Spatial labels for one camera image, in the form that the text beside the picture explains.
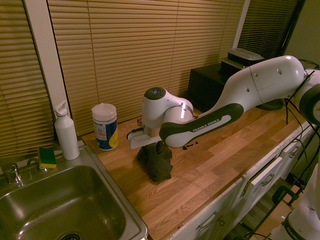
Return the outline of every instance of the wooden countertop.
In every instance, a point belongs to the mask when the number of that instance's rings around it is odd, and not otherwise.
[[[301,123],[304,119],[294,111]],[[149,228],[154,240],[168,238],[256,162],[299,127],[286,109],[253,108],[240,119],[193,140],[187,150],[172,148],[172,178],[153,182],[130,149],[126,135],[136,119],[118,125],[119,144],[112,151],[97,148],[95,134],[83,137]]]

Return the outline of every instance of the disinfecting wipes container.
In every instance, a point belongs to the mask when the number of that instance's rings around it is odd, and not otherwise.
[[[118,145],[116,107],[112,104],[100,103],[91,110],[98,148],[104,151],[114,149]]]

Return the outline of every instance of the stainless steel sink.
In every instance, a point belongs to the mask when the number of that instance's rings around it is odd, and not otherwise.
[[[0,240],[145,240],[148,228],[93,150],[40,172],[19,169],[22,181],[0,175]]]

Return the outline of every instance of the dark green towel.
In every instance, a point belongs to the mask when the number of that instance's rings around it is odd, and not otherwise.
[[[162,141],[143,146],[136,157],[145,165],[154,182],[171,179],[172,152]]]

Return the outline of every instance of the wipes container lid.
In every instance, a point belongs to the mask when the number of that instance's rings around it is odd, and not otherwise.
[[[110,121],[117,117],[116,107],[109,103],[100,103],[92,109],[92,117],[97,121]]]

